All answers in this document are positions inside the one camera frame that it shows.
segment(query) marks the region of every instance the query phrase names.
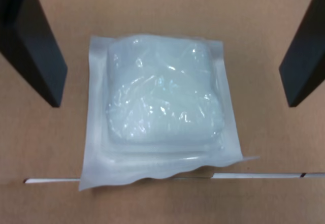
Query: brown cardboard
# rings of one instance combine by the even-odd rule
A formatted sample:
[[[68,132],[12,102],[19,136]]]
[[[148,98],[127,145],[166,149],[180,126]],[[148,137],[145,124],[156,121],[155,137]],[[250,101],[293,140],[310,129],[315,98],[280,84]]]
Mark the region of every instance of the brown cardboard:
[[[142,180],[0,186],[2,223],[323,223],[323,179]]]
[[[79,177],[91,35],[185,35],[224,41],[243,154],[203,172],[324,172],[325,84],[289,108],[278,67],[310,0],[41,0],[69,67],[53,109],[0,58],[0,182]]]

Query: wrinkled plastic film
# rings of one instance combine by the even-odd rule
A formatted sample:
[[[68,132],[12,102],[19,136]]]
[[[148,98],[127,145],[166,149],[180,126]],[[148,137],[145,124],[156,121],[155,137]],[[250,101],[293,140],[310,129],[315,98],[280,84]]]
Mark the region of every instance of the wrinkled plastic film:
[[[243,159],[221,42],[94,37],[89,66],[80,189]]]

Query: plastic packaging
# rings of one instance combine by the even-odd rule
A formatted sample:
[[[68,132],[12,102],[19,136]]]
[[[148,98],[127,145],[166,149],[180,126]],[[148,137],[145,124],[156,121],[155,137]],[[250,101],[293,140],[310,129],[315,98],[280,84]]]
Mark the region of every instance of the plastic packaging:
[[[93,37],[79,189],[243,160],[219,41]]]

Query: translucent plastic wrap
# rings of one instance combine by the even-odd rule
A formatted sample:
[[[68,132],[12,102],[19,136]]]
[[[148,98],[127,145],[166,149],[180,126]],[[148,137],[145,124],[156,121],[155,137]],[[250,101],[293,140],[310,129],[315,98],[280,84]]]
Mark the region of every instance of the translucent plastic wrap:
[[[94,37],[80,189],[243,159],[222,43]]]

